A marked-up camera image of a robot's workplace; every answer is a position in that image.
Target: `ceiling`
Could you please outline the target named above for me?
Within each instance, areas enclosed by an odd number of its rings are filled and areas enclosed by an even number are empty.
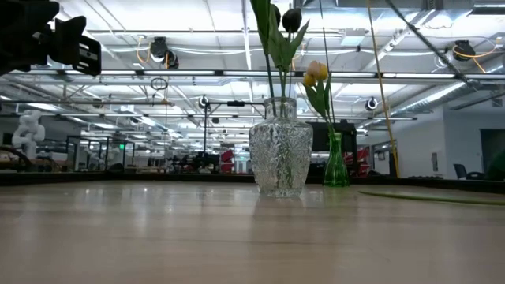
[[[184,143],[184,139],[187,138],[186,133],[194,136],[196,134],[201,136],[203,133],[202,118],[195,117],[191,121],[187,118],[187,114],[203,113],[203,109],[198,107],[198,101],[202,95],[206,95],[209,101],[216,103],[231,100],[262,103],[269,96],[265,76],[250,77],[245,73],[249,70],[259,73],[266,70],[264,55],[256,32],[256,20],[249,0],[144,0],[142,2],[61,0],[58,2],[61,4],[58,18],[68,20],[80,15],[87,17],[88,25],[85,34],[102,44],[102,67],[110,72],[104,72],[104,75],[95,78],[75,73],[62,77],[44,74],[38,70],[28,74],[12,73],[0,80],[0,88],[3,89],[5,97],[57,101],[64,97],[68,99],[70,96],[70,100],[73,101],[91,101],[100,98],[105,101],[125,102],[123,109],[121,106],[105,106],[97,109],[89,105],[76,104],[72,109],[69,106],[60,106],[62,109],[50,112],[124,114],[127,110],[131,114],[152,114],[150,119],[155,125],[150,125],[152,123],[132,125],[127,117],[74,117],[91,123],[102,122],[116,125],[117,129],[129,131],[156,131],[157,126],[161,125],[171,132],[180,132],[180,137],[173,135],[171,139],[174,142],[179,139],[182,141],[181,145],[188,146]],[[279,7],[281,13],[287,11],[292,3],[288,0],[272,2]],[[343,74],[376,73],[372,37],[369,32],[370,24],[368,14],[365,12],[366,9],[363,6],[356,9],[326,7],[325,20],[322,21],[318,13],[310,9],[304,10],[303,21],[310,19],[309,32],[294,60],[295,69],[304,71],[312,60],[317,60],[328,61],[331,71]],[[409,20],[420,15],[419,9],[402,9],[402,12]],[[477,54],[486,54],[495,49],[493,53],[477,59],[481,64],[499,60],[503,50],[497,44],[501,44],[502,31],[505,30],[505,16],[475,15],[470,12],[471,9],[452,9],[446,13],[436,12],[431,14],[433,19],[418,23],[417,27],[437,50],[451,49],[455,40],[464,39],[469,40]],[[390,9],[374,9],[372,18],[378,48],[392,44],[389,51],[380,52],[381,72],[435,75],[451,73],[447,67],[441,66],[433,52],[417,36],[409,32],[409,29]],[[245,25],[248,35],[244,33]],[[327,58],[324,55],[324,38],[320,36],[323,26],[327,36]],[[179,70],[239,70],[241,75],[223,76],[212,73],[212,76],[199,76],[198,73],[187,75],[164,73],[166,76],[161,77],[169,86],[166,90],[156,91],[151,88],[151,81],[160,76],[137,76],[128,72],[121,74],[122,70],[164,69],[164,66],[160,66],[153,60],[147,63],[139,60],[139,57],[143,60],[148,58],[146,49],[154,36],[166,36],[167,45],[178,56]],[[467,62],[452,60],[451,62],[464,73],[481,73],[472,60]],[[54,63],[51,69],[69,69],[69,67]],[[375,113],[365,110],[365,102],[371,97],[381,101],[377,79],[342,76],[338,75],[331,85],[335,115],[349,118],[380,116],[382,106],[378,107]],[[307,105],[305,90],[300,88],[301,78],[293,77],[291,80],[292,84],[288,88],[290,97],[297,99],[298,113],[304,120],[315,120],[315,114]],[[444,86],[455,81],[457,80],[454,78],[439,80],[438,77],[389,79],[383,86],[384,96],[391,110],[394,110],[396,106],[400,107],[402,103],[415,99],[417,95],[433,86]],[[502,84],[503,80],[494,80],[493,83]],[[19,84],[22,84],[22,90],[15,92],[9,89]],[[278,90],[280,90],[280,85],[275,84],[275,92]],[[159,104],[164,98],[174,103],[174,106]],[[152,106],[146,103],[153,100],[158,104]],[[133,102],[146,104],[128,107]],[[264,108],[261,105],[256,108],[257,110],[251,106],[220,106],[213,115],[237,115],[238,117],[222,118],[219,124],[209,123],[209,126],[237,128],[237,130],[230,130],[230,133],[237,135],[247,133],[247,130],[239,128],[247,129],[263,120],[261,114]],[[367,122],[363,119],[350,120],[358,125]],[[81,124],[88,130],[111,130],[94,124]],[[157,138],[165,139],[161,134]],[[243,144],[244,141],[240,140],[237,143]]]

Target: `clear cut glass vase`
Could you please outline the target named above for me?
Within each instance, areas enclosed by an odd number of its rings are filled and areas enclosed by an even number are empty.
[[[347,167],[342,157],[342,134],[329,132],[330,157],[324,170],[323,185],[342,188],[349,186],[349,175]]]
[[[297,120],[295,99],[267,99],[264,105],[267,119],[249,130],[256,183],[272,197],[299,196],[309,172],[312,126]]]

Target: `black cable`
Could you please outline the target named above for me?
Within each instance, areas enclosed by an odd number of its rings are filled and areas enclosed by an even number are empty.
[[[398,10],[398,8],[396,8],[395,4],[393,4],[393,2],[391,0],[386,0],[386,3],[393,9],[393,11],[395,12],[395,14],[400,18],[402,19],[402,21],[407,25],[407,27],[410,28],[410,30],[431,50],[433,51],[434,54],[436,54],[436,56],[438,56],[440,58],[440,60],[442,60],[443,63],[445,63],[445,65],[447,65],[447,67],[449,67],[449,69],[454,72],[454,74],[456,75],[456,78],[458,78],[459,80],[461,80],[463,83],[465,83],[468,87],[470,88],[474,88],[472,82],[470,82],[468,80],[468,78],[466,78],[465,74],[461,73],[458,68],[456,68],[456,66],[454,66],[454,64],[452,64],[449,59],[447,59],[447,57],[440,53],[436,47],[434,47],[432,45],[432,43],[430,43],[424,35],[422,35],[418,30],[417,28],[411,24],[403,15],[402,13]]]
[[[326,44],[326,30],[324,29],[324,17],[323,17],[323,3],[321,0],[319,0],[319,8],[321,11],[321,20],[323,20],[323,38],[324,38],[324,53],[326,54],[326,66],[328,70],[330,69],[330,60],[328,59],[328,47]],[[330,102],[331,102],[331,113],[333,114],[333,123],[335,124],[335,109],[333,108],[333,92],[331,91],[331,84],[330,84]]]

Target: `table surface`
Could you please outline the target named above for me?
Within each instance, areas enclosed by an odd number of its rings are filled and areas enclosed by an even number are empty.
[[[309,185],[0,188],[0,283],[503,283],[505,209]],[[486,194],[446,194],[503,198]]]

